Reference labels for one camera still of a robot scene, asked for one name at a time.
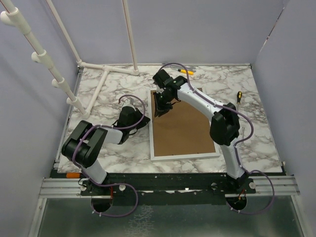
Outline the white picture frame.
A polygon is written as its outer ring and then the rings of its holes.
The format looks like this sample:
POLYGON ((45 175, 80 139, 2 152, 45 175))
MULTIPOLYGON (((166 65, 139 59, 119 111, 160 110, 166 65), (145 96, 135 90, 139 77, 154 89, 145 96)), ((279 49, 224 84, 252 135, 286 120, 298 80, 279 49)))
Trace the white picture frame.
POLYGON ((155 91, 148 91, 151 161, 218 158, 220 148, 209 135, 208 119, 188 103, 176 100, 170 112, 155 117, 155 91))

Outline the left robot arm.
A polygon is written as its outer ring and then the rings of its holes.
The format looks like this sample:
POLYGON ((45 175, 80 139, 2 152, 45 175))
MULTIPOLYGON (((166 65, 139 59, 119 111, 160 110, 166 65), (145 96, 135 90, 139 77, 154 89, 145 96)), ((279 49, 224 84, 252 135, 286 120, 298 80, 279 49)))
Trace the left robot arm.
POLYGON ((97 160, 103 144, 121 145, 133 131, 138 131, 149 122, 150 118, 132 105, 123 106, 119 118, 109 127, 82 120, 64 142, 61 153, 93 180, 92 189, 103 195, 109 189, 109 182, 105 180, 107 172, 97 160))

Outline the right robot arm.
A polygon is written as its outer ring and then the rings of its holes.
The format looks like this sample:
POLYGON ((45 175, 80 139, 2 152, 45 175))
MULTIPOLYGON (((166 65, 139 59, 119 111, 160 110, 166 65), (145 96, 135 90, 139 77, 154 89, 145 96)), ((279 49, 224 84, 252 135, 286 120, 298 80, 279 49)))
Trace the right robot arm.
POLYGON ((239 137, 239 117, 232 103, 218 102, 197 88, 183 76, 172 78, 164 69, 153 76, 158 87, 154 93, 155 117, 161 117, 172 110, 172 100, 184 101, 205 115, 210 124, 210 137, 217 143, 223 153, 226 163, 227 188, 232 193, 238 193, 245 186, 243 178, 246 172, 242 169, 234 151, 234 143, 239 137))

